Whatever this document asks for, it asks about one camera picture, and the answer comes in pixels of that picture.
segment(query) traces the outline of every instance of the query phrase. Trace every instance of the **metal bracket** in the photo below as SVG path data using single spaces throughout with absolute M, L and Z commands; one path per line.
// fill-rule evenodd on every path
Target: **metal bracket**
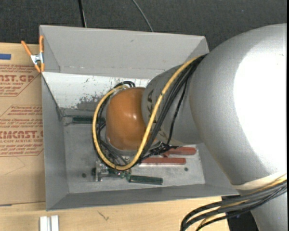
M 59 231 L 59 217 L 40 217 L 39 218 L 39 231 Z

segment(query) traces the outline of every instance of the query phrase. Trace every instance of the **red object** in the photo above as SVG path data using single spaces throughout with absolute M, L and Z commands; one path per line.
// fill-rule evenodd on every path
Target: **red object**
M 149 157 L 141 164 L 184 165 L 186 164 L 186 159 L 181 157 Z

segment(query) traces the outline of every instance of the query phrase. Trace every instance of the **metal box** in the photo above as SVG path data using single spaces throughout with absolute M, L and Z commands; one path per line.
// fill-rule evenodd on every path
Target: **metal box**
M 145 87 L 156 75 L 208 53 L 201 36 L 40 26 L 46 208 L 77 208 L 237 194 L 204 144 L 182 167 L 136 166 L 137 175 L 163 177 L 161 186 L 109 178 L 93 181 L 97 160 L 92 116 L 100 98 L 122 80 Z

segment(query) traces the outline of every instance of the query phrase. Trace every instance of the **green object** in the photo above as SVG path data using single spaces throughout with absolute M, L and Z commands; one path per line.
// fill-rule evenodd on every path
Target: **green object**
M 91 124 L 91 122 L 92 122 L 91 116 L 75 116 L 75 117 L 73 117 L 73 123 Z
M 152 184 L 152 185 L 162 185 L 163 184 L 163 178 L 131 175 L 129 182 L 142 183 L 142 184 Z

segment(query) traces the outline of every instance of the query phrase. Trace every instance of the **cable bundle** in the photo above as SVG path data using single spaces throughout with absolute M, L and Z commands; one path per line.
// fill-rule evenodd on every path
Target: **cable bundle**
M 93 134 L 93 141 L 94 141 L 94 146 L 100 156 L 100 158 L 111 168 L 114 168 L 116 170 L 127 170 L 131 167 L 133 167 L 134 165 L 136 165 L 137 163 L 141 162 L 141 158 L 144 157 L 145 153 L 150 149 L 150 147 L 152 146 L 154 139 L 156 138 L 159 129 L 166 117 L 166 114 L 173 102 L 173 100 L 175 99 L 176 95 L 178 94 L 178 92 L 180 91 L 181 87 L 183 86 L 183 84 L 186 85 L 188 78 L 191 76 L 191 74 L 195 71 L 197 65 L 200 63 L 200 61 L 203 59 L 204 56 L 200 56 L 200 57 L 196 57 L 193 58 L 192 60 L 184 63 L 182 66 L 180 66 L 175 73 L 171 76 L 171 78 L 169 79 L 169 81 L 166 83 L 164 89 L 162 90 L 162 92 L 160 93 L 158 100 L 154 106 L 152 115 L 149 119 L 144 137 L 142 139 L 140 148 L 137 151 L 136 156 L 132 159 L 132 161 L 126 165 L 116 165 L 113 162 L 110 162 L 105 155 L 103 154 L 103 152 L 101 151 L 101 147 L 100 147 L 100 139 L 99 139 L 99 135 L 97 134 L 97 131 L 100 131 L 100 129 L 98 129 L 97 127 L 97 120 L 98 117 L 101 117 L 101 110 L 103 110 L 105 103 L 107 102 L 107 100 L 109 100 L 110 96 L 113 95 L 115 93 L 115 91 L 117 91 L 118 89 L 124 88 L 124 84 L 122 83 L 122 85 L 116 86 L 114 87 L 112 90 L 110 90 L 98 103 L 94 115 L 93 115 L 93 122 L 92 122 L 92 134 Z M 152 133 L 149 137 L 149 134 L 151 132 L 151 128 L 153 126 L 153 123 L 155 121 L 155 116 L 157 114 L 157 111 L 159 109 L 159 106 L 162 102 L 162 100 L 165 98 L 166 93 L 168 95 L 165 104 L 160 112 L 160 115 L 158 117 L 158 120 L 154 126 L 154 129 L 152 130 Z
M 251 194 L 205 205 L 191 211 L 184 217 L 181 223 L 180 231 L 184 231 L 194 223 L 202 220 L 196 229 L 196 231 L 199 231 L 203 227 L 213 222 L 223 219 L 230 219 L 249 212 L 265 204 L 271 199 L 284 194 L 285 192 L 287 192 L 287 178 L 280 178 L 271 185 L 257 190 Z

